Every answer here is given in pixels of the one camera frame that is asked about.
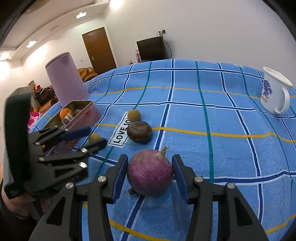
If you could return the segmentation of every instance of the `purple container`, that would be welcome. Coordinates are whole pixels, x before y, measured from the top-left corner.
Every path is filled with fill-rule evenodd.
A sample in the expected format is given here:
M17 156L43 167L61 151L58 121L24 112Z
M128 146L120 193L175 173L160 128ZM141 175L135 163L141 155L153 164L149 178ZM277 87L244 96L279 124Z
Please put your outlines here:
M54 57L46 64L45 69L63 107L71 101L87 98L88 91L69 52Z

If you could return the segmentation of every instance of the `pink tin box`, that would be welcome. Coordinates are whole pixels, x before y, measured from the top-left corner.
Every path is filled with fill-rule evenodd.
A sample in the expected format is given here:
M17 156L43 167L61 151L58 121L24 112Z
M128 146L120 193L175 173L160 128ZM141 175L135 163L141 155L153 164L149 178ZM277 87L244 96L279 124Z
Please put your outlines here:
M71 101L64 108L69 108L74 113L76 110L81 110L74 118L65 126L60 120L57 113L44 128L58 126L59 128L67 128L69 130L80 129L83 127L92 127L101 117L96 105L91 100L75 100ZM76 143L79 141L72 140L70 142L62 141L53 147L47 155L64 154L70 152Z

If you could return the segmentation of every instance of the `television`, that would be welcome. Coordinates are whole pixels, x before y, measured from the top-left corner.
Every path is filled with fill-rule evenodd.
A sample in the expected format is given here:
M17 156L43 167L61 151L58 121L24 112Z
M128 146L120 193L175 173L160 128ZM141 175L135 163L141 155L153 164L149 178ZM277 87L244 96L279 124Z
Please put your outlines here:
M137 42L142 62L167 59L163 37L154 37Z

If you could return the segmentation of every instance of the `enamel mug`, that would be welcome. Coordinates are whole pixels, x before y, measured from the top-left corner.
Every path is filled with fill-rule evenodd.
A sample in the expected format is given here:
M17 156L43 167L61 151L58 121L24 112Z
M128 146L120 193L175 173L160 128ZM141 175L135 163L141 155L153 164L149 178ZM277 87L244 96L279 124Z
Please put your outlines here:
M266 67L263 69L261 104L272 114L284 114L290 107L289 89L293 85L281 73Z

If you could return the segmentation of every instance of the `brown door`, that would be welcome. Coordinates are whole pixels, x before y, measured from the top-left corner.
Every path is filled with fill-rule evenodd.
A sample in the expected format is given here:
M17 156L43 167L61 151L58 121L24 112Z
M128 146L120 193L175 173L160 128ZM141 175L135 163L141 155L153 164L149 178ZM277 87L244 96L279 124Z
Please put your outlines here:
M96 73L102 74L116 68L104 27L83 34L82 37Z

